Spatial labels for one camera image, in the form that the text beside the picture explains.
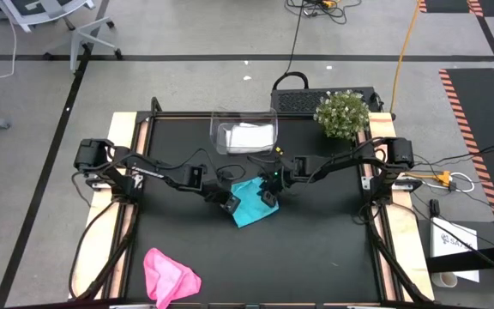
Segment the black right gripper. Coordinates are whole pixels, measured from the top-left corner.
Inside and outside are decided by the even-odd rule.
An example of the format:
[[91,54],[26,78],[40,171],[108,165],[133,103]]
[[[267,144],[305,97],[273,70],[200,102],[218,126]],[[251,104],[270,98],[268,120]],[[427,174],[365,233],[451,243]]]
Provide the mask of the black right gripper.
[[274,208],[278,204],[277,197],[274,194],[291,189],[293,184],[292,172],[293,170],[289,167],[279,167],[277,170],[272,171],[266,169],[259,171],[258,176],[262,180],[259,185],[262,191],[262,201],[269,208]]

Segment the yellow power adapter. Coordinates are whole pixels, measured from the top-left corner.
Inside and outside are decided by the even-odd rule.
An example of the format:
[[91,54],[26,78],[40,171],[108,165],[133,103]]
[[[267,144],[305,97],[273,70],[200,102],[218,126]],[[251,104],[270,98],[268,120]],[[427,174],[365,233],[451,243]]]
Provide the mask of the yellow power adapter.
[[441,173],[410,173],[414,178],[418,179],[432,179],[436,181],[442,187],[449,187],[450,185],[450,172],[445,171]]

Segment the green potted plant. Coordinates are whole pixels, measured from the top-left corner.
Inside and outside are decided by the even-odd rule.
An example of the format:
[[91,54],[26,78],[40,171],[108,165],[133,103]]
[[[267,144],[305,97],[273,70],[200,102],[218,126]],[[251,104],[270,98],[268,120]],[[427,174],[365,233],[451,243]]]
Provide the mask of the green potted plant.
[[326,137],[353,140],[369,124],[369,113],[362,94],[351,89],[327,91],[313,119],[322,126]]

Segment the white office chair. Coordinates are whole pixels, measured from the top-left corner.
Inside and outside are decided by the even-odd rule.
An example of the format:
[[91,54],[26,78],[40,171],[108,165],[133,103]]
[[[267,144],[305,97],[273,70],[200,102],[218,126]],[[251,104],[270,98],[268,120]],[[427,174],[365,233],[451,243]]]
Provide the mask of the white office chair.
[[42,58],[47,61],[55,59],[52,50],[62,45],[69,44],[69,69],[74,72],[79,50],[87,47],[87,43],[93,45],[103,45],[113,50],[117,60],[123,60],[121,50],[115,45],[98,39],[91,34],[99,29],[103,24],[109,28],[114,28],[115,24],[110,17],[100,17],[93,22],[77,27],[70,20],[69,16],[81,8],[94,10],[96,5],[93,0],[0,0],[0,21],[7,21],[13,34],[13,50],[11,58],[11,71],[0,78],[12,76],[15,72],[15,57],[17,48],[17,36],[15,26],[20,27],[25,33],[31,33],[32,28],[41,24],[63,20],[68,32],[61,39],[51,42],[45,47]]

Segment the light wooden board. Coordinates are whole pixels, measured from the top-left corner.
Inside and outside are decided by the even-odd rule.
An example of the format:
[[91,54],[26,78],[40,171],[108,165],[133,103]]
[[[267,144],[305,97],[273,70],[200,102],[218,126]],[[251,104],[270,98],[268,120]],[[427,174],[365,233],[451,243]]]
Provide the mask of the light wooden board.
[[[369,120],[371,137],[396,136],[390,113],[371,112]],[[381,214],[377,217],[380,220],[376,222],[377,231],[379,235],[383,236],[383,223],[388,223],[386,231],[389,231],[391,239],[385,240],[385,244],[394,247],[396,261],[419,291],[428,299],[434,300],[435,296],[419,235],[417,216],[416,213],[413,213],[411,195],[408,191],[393,190],[392,202],[391,205],[382,209]],[[381,254],[379,254],[379,259],[383,270],[384,299],[412,301],[404,288],[394,287],[394,278],[388,263]]]
[[[135,125],[136,112],[114,112],[105,138],[115,145],[130,147]],[[118,209],[119,205],[114,203],[92,225],[83,239],[71,281],[76,296],[88,288],[111,254]]]

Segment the beige tape roll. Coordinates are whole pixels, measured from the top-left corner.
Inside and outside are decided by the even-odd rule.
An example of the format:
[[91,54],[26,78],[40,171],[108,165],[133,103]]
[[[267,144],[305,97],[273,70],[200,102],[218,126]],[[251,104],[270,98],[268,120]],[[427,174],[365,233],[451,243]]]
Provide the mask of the beige tape roll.
[[431,280],[440,288],[454,288],[458,284],[458,278],[453,272],[432,273]]

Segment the black frame strut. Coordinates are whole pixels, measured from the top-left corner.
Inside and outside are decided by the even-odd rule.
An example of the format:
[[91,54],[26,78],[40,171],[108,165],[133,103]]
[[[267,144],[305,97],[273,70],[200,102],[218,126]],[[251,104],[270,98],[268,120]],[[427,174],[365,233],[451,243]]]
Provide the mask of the black frame strut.
[[[367,210],[362,211],[365,218],[364,224],[369,231],[372,246],[383,257],[389,267],[389,278],[392,280],[392,295],[395,297],[393,301],[406,304],[431,303],[431,299],[426,297],[409,278],[406,271],[395,258],[395,253],[390,249],[390,245],[386,242],[386,239],[378,232],[377,222],[380,221],[379,216],[385,206],[379,203],[369,202],[367,207]],[[388,296],[385,297],[385,300],[392,301]]]
[[132,205],[132,213],[130,217],[130,224],[126,230],[126,234],[121,238],[117,246],[111,251],[111,255],[105,262],[104,266],[94,278],[94,280],[87,286],[87,289],[74,297],[75,300],[93,300],[96,294],[100,291],[105,284],[108,277],[111,276],[118,260],[122,255],[131,247],[135,238],[136,232],[136,218],[138,216],[139,206],[137,203]]

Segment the pink microfiber towel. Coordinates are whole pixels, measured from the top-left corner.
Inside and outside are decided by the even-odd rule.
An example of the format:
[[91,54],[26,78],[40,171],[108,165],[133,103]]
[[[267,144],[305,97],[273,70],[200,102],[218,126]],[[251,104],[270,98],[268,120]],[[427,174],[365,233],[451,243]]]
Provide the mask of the pink microfiber towel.
[[165,255],[157,248],[149,249],[143,260],[147,296],[157,309],[166,309],[172,301],[198,294],[202,279],[193,269]]

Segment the black perforated computer case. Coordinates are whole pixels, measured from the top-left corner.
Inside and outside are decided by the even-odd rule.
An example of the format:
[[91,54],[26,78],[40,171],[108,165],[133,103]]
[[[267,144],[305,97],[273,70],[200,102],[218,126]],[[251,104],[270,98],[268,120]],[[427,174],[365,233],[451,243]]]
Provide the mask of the black perforated computer case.
[[[348,88],[277,89],[271,93],[271,105],[277,113],[311,115],[321,101],[328,97],[328,93],[346,92],[347,90]],[[361,96],[371,112],[383,111],[384,103],[373,87],[351,88],[351,91]]]

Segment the white printed box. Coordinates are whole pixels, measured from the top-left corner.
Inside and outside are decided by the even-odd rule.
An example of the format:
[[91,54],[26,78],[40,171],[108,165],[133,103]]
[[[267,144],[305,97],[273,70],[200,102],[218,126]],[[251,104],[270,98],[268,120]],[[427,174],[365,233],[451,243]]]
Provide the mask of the white printed box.
[[[470,251],[463,243],[473,249],[478,248],[477,232],[471,228],[450,223],[437,217],[431,218],[431,257],[441,257]],[[477,270],[455,271],[457,278],[479,283]]]

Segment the teal microfiber towel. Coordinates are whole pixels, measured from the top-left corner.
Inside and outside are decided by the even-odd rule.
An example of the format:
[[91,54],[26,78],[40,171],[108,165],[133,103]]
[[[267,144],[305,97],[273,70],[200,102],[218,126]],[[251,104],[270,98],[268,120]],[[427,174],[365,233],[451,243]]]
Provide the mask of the teal microfiber towel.
[[261,184],[262,179],[257,177],[232,185],[232,193],[240,199],[239,206],[232,214],[238,228],[260,221],[280,208],[279,203],[269,207],[258,195]]

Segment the clear plastic bin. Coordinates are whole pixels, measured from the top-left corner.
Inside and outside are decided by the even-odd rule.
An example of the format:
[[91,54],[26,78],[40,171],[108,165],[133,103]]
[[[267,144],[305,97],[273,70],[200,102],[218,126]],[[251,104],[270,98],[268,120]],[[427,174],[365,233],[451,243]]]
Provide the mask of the clear plastic bin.
[[225,130],[231,129],[235,124],[248,123],[255,125],[271,124],[274,126],[274,145],[277,142],[279,134],[279,125],[277,112],[270,108],[266,111],[229,111],[226,109],[217,109],[211,113],[209,136],[216,151],[221,155],[242,155],[230,154],[226,152],[226,133]]

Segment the black flat bar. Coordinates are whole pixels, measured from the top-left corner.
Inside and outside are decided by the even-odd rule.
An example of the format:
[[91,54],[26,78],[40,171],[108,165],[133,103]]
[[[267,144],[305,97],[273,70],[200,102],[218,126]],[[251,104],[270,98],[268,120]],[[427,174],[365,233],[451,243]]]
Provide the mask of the black flat bar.
[[494,269],[494,248],[428,257],[426,266],[431,273]]

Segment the black mat orange stripes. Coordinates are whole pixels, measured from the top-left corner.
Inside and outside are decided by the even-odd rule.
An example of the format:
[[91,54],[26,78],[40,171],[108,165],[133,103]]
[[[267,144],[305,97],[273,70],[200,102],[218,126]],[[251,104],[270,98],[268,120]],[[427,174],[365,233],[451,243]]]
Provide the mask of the black mat orange stripes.
[[494,69],[440,69],[438,74],[494,216]]
[[463,14],[494,17],[494,0],[420,0],[422,13]]

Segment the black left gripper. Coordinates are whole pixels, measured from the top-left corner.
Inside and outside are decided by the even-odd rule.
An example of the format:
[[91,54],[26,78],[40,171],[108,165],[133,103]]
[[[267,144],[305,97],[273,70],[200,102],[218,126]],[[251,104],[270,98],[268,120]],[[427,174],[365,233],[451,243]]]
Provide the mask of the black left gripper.
[[230,180],[210,179],[202,182],[201,195],[207,203],[217,203],[228,214],[234,214],[241,200],[231,192]]

